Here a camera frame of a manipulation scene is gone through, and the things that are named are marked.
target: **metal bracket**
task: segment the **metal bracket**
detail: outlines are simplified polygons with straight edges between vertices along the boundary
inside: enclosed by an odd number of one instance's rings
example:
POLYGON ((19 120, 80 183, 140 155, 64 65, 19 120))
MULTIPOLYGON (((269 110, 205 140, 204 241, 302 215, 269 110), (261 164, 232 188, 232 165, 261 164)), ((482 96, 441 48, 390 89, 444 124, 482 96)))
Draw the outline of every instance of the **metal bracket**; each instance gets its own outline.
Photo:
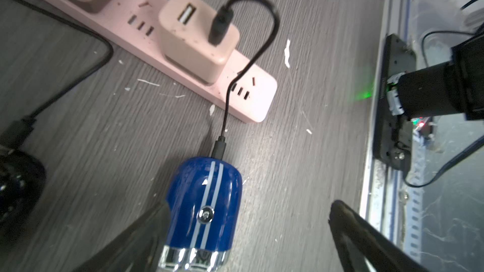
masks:
POLYGON ((391 76, 416 70, 415 53, 397 35, 385 41, 379 79, 380 90, 375 120, 373 156, 392 168, 410 171, 413 124, 408 118, 393 115, 387 98, 391 76))

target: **electrical socket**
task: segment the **electrical socket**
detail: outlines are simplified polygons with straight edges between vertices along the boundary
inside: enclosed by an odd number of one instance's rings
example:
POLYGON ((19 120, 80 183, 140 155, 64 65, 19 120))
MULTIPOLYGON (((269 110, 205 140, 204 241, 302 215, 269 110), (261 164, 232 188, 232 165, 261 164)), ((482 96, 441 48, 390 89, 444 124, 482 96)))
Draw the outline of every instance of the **electrical socket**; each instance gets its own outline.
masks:
MULTIPOLYGON (((158 13, 167 0, 111 0, 96 14, 88 13, 68 0, 45 1, 222 109, 225 108, 230 81, 249 62, 240 52, 233 51, 217 82, 204 85, 167 61, 161 52, 156 33, 160 28, 158 13)), ((240 95, 239 89, 232 92, 229 113, 245 123, 263 121, 277 89, 274 77, 253 65, 237 82, 237 86, 243 89, 240 95)))

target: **black cylinder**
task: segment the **black cylinder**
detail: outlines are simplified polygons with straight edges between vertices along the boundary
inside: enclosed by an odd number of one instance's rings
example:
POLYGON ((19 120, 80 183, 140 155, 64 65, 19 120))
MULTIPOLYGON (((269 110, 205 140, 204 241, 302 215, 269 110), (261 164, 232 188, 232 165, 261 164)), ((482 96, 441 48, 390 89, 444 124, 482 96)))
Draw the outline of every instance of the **black cylinder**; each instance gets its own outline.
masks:
POLYGON ((450 62, 403 75, 397 91, 405 115, 410 118, 463 112, 455 68, 450 62))

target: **blue object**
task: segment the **blue object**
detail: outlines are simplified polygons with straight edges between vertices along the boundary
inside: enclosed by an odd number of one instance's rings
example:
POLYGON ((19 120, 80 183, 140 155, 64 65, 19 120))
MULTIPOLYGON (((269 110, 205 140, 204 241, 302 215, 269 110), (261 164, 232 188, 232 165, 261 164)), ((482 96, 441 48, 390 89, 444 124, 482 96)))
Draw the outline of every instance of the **blue object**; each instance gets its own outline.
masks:
POLYGON ((185 161, 166 197, 171 209, 166 245, 230 250, 241 197, 242 177, 232 165, 208 157, 185 161))

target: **usb port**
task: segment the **usb port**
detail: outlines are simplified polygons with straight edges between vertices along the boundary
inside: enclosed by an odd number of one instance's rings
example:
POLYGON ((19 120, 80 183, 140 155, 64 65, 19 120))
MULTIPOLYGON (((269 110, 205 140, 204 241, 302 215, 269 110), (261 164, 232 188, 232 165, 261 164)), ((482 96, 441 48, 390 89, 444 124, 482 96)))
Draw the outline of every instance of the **usb port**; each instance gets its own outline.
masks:
POLYGON ((178 22, 183 24, 187 24, 190 18, 192 17, 193 13, 195 13, 196 8, 191 5, 190 3, 186 6, 183 13, 181 13, 180 17, 178 17, 178 22))

